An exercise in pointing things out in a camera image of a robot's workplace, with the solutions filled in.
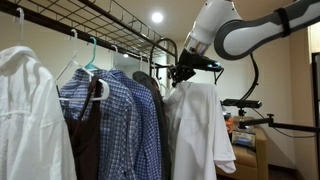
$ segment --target wire shelf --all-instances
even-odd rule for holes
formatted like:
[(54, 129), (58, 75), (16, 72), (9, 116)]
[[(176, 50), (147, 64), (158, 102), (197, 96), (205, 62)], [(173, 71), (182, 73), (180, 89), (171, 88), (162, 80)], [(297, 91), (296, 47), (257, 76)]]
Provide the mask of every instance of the wire shelf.
[(161, 35), (152, 30), (114, 0), (0, 0), (0, 11), (19, 16), (18, 7), (23, 8), (25, 19), (50, 29), (72, 35), (76, 29), (79, 39), (90, 41), (108, 49), (116, 45), (120, 53), (140, 58), (149, 57), (155, 46), (153, 57), (176, 56), (173, 44), (168, 41), (156, 43)]

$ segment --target ceiling light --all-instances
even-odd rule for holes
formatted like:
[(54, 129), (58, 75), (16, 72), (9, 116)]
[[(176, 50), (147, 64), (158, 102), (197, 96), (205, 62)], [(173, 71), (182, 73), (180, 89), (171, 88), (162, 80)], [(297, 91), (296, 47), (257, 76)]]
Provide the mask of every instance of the ceiling light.
[(161, 13), (153, 13), (152, 14), (152, 21), (155, 23), (160, 23), (163, 20), (163, 15)]

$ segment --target checkered shirt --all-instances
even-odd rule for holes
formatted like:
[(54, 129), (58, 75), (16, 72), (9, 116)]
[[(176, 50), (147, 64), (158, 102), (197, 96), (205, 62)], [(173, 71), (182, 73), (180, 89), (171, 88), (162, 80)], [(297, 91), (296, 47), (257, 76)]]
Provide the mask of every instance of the checkered shirt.
[[(136, 180), (134, 162), (138, 150), (138, 113), (131, 92), (106, 70), (92, 71), (106, 81), (110, 88), (107, 100), (100, 102), (99, 180)], [(78, 69), (72, 80), (60, 90), (65, 98), (85, 98), (88, 74)], [(61, 101), (65, 117), (77, 119), (84, 102)], [(87, 119), (92, 103), (83, 119)]]
[(135, 172), (141, 180), (161, 179), (161, 147), (158, 117), (149, 89), (128, 78), (122, 71), (110, 71), (132, 93), (141, 116), (141, 146), (135, 161)]

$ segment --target teal hanger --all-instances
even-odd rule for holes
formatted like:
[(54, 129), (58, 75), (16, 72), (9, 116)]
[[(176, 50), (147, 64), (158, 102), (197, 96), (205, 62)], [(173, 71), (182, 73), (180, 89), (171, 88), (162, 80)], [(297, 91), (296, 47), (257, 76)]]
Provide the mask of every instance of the teal hanger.
[(94, 37), (90, 37), (90, 39), (93, 40), (93, 57), (92, 57), (91, 61), (84, 68), (86, 68), (86, 69), (100, 69), (93, 64), (93, 61), (96, 58), (97, 40)]

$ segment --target white shirt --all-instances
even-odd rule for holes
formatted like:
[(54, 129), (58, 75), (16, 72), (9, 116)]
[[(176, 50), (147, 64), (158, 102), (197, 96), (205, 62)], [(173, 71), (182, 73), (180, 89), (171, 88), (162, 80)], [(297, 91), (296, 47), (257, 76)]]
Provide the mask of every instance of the white shirt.
[(216, 180), (215, 164), (235, 171), (235, 156), (215, 87), (180, 83), (166, 101), (173, 180)]
[(22, 46), (0, 52), (0, 179), (76, 180), (55, 82)]

